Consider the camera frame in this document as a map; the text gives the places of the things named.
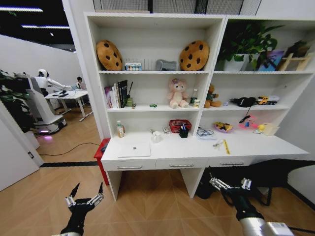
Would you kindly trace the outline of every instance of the wooden floor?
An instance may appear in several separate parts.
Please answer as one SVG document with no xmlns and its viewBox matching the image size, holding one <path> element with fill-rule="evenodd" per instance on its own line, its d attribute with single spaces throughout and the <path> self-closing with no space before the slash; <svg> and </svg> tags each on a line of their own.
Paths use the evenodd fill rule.
<svg viewBox="0 0 315 236">
<path fill-rule="evenodd" d="M 52 136 L 38 138 L 40 153 L 58 154 L 79 143 L 99 143 L 93 116 L 79 122 L 80 111 L 65 115 L 68 126 Z M 46 162 L 92 161 L 97 146 L 85 145 L 62 156 L 43 156 Z M 79 182 L 76 198 L 96 195 L 103 181 L 98 166 L 40 168 L 0 192 L 1 236 L 58 234 L 70 217 L 64 201 Z M 219 192 L 207 200 L 190 199 L 179 171 L 124 172 L 118 200 L 109 186 L 105 199 L 85 221 L 86 236 L 241 236 L 234 208 Z M 290 191 L 276 188 L 272 205 L 260 206 L 267 221 L 280 221 L 315 230 L 315 212 Z M 309 235 L 295 232 L 295 235 Z"/>
<path fill-rule="evenodd" d="M 84 106 L 85 113 L 89 113 L 91 108 L 88 105 Z M 65 153 L 81 143 L 100 143 L 99 134 L 96 128 L 94 115 L 90 115 L 82 122 L 79 119 L 82 117 L 79 108 L 74 108 L 64 115 L 67 121 L 67 126 L 53 135 L 38 137 L 37 140 L 40 147 L 38 153 L 60 154 Z M 94 154 L 97 146 L 92 144 L 81 145 L 60 156 L 41 155 L 45 162 L 73 162 L 73 161 L 95 161 Z"/>
</svg>

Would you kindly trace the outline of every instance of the desk drawer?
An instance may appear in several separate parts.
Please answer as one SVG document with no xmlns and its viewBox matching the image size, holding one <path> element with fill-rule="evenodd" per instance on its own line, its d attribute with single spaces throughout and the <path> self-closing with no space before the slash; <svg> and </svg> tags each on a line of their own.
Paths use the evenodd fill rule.
<svg viewBox="0 0 315 236">
<path fill-rule="evenodd" d="M 208 165 L 211 167 L 249 166 L 253 161 L 253 156 L 210 158 Z"/>
<path fill-rule="evenodd" d="M 206 167 L 207 160 L 157 160 L 157 169 L 183 169 Z"/>
<path fill-rule="evenodd" d="M 156 161 L 152 160 L 128 160 L 128 161 L 111 161 L 103 164 L 107 171 L 140 171 L 154 170 Z"/>
</svg>

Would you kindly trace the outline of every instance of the white desk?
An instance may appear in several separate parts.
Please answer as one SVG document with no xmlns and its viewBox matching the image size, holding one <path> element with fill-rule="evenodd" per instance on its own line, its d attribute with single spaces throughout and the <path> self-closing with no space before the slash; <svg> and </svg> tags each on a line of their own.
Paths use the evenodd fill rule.
<svg viewBox="0 0 315 236">
<path fill-rule="evenodd" d="M 115 136 L 110 140 L 101 161 L 114 199 L 117 199 L 121 174 L 125 170 L 180 169 L 189 196 L 193 198 L 206 167 L 248 166 L 276 158 L 297 159 L 308 154 L 276 136 L 243 130 L 231 134 L 216 132 L 218 140 L 226 139 L 230 155 L 226 154 L 223 145 L 220 150 L 212 147 L 217 141 L 199 141 L 191 135 L 181 139 L 179 134 L 172 133 L 162 136 L 160 143 L 150 141 L 150 157 L 117 157 L 121 144 L 147 142 L 151 140 L 150 132 L 127 132 L 123 138 Z"/>
<path fill-rule="evenodd" d="M 67 91 L 66 93 L 68 93 L 68 95 L 65 96 L 65 97 L 58 97 L 58 96 L 61 95 L 60 92 L 50 93 L 45 98 L 48 101 L 49 101 L 49 99 L 60 100 L 62 105 L 63 105 L 63 108 L 64 108 L 64 112 L 62 113 L 62 115 L 72 110 L 72 109 L 69 109 L 67 107 L 67 105 L 65 103 L 66 99 L 75 99 L 78 102 L 78 104 L 80 106 L 81 113 L 82 113 L 82 118 L 80 119 L 80 121 L 84 120 L 86 117 L 88 117 L 89 115 L 93 114 L 93 111 L 88 113 L 88 114 L 85 114 L 84 109 L 83 109 L 83 106 L 85 105 L 85 103 L 84 104 L 82 103 L 82 99 L 81 98 L 83 96 L 88 95 L 88 91 L 82 90 L 82 89 L 76 89 L 76 90 Z"/>
</svg>

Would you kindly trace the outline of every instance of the white laptop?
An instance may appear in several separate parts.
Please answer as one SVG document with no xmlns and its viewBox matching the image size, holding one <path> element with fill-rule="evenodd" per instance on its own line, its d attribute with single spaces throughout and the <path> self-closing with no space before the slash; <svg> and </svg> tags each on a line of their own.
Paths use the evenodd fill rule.
<svg viewBox="0 0 315 236">
<path fill-rule="evenodd" d="M 150 143 L 125 143 L 120 144 L 120 152 L 117 157 L 144 157 L 151 156 Z"/>
</svg>

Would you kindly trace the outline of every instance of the pen holder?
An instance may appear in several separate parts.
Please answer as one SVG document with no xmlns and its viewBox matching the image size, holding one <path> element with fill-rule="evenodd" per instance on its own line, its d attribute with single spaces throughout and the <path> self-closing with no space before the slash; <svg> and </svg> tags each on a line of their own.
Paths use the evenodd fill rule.
<svg viewBox="0 0 315 236">
<path fill-rule="evenodd" d="M 179 130 L 179 136 L 181 136 L 182 139 L 187 138 L 188 132 L 189 132 L 189 129 L 186 129 L 186 130 L 180 129 Z"/>
</svg>

